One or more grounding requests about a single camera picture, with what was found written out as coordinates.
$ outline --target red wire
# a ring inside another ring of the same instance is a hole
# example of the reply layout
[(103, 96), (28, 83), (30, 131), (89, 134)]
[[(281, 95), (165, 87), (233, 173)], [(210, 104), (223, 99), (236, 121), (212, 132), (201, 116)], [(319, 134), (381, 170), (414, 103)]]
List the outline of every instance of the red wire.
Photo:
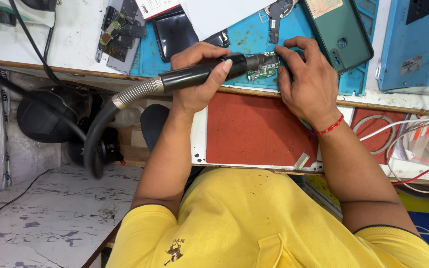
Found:
[(428, 169), (428, 170), (426, 170), (425, 172), (423, 172), (422, 174), (420, 174), (420, 175), (418, 175), (418, 176), (414, 177), (413, 179), (405, 180), (405, 181), (402, 181), (402, 182), (393, 182), (392, 184), (393, 184), (393, 185), (399, 185), (399, 184), (409, 183), (409, 182), (411, 182), (411, 181), (414, 181), (414, 180), (416, 180), (416, 179), (420, 178), (421, 176), (423, 176), (424, 174), (426, 174), (426, 173), (428, 173), (428, 172), (429, 172), (429, 169)]

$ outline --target fingernail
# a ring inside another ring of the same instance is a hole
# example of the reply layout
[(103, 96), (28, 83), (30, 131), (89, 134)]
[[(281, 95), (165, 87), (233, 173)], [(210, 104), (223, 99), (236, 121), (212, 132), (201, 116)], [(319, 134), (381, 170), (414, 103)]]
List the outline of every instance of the fingernail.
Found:
[(232, 59), (229, 59), (229, 60), (225, 61), (224, 65), (223, 65), (224, 72), (229, 73), (229, 70), (231, 69), (232, 65), (233, 65), (233, 60)]

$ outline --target red thread bracelet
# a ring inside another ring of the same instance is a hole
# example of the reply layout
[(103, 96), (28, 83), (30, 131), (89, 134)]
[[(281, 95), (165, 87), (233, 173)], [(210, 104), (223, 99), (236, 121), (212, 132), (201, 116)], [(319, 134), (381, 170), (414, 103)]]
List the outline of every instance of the red thread bracelet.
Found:
[(324, 133), (327, 133), (327, 132), (329, 132), (329, 131), (332, 131), (334, 128), (336, 128), (338, 125), (340, 125), (340, 122), (342, 122), (342, 120), (344, 119), (344, 115), (342, 115), (341, 117), (340, 117), (340, 119), (337, 121), (337, 122), (335, 122), (333, 125), (331, 125), (328, 129), (326, 129), (326, 130), (324, 130), (324, 131), (316, 131), (314, 128), (312, 128), (312, 130), (317, 134), (317, 135), (319, 135), (319, 134), (324, 134)]

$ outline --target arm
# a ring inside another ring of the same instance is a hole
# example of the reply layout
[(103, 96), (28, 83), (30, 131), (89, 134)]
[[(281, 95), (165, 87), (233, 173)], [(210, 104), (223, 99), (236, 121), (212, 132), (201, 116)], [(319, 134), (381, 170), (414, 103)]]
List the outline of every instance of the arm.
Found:
[[(285, 46), (276, 46), (276, 51), (287, 61), (294, 82), (288, 70), (279, 67), (283, 102), (317, 131), (328, 129), (341, 117), (337, 72), (315, 40), (298, 36), (286, 40)], [(303, 57), (288, 47), (303, 49)], [(318, 136), (327, 184), (340, 201), (345, 227), (355, 232), (370, 225), (391, 225), (418, 234), (387, 176), (345, 121)]]
[[(231, 53), (205, 42), (199, 42), (172, 57), (172, 70), (198, 63), (202, 58), (218, 58)], [(190, 133), (195, 113), (204, 109), (223, 84), (232, 61), (220, 63), (200, 86), (175, 91), (173, 105), (158, 138), (132, 201), (162, 204), (178, 215), (183, 189), (191, 170)]]

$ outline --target hand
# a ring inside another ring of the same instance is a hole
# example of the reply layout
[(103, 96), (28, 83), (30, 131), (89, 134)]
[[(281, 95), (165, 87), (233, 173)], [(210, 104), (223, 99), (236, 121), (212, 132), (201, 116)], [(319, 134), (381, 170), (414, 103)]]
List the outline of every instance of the hand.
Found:
[[(286, 67), (279, 66), (278, 84), (284, 104), (296, 116), (305, 119), (316, 131), (324, 131), (337, 122), (341, 113), (337, 109), (337, 72), (319, 51), (314, 39), (296, 36), (277, 45), (276, 52), (288, 64), (294, 76), (291, 83)], [(304, 50), (301, 57), (290, 50)]]
[[(219, 58), (229, 53), (231, 53), (230, 49), (219, 48), (206, 42), (198, 42), (186, 50), (173, 55), (171, 59), (172, 70), (192, 66), (203, 58)], [(174, 91), (172, 110), (193, 116), (204, 109), (218, 88), (226, 80), (231, 65), (233, 65), (232, 60), (222, 62), (211, 71), (210, 76), (204, 84)]]

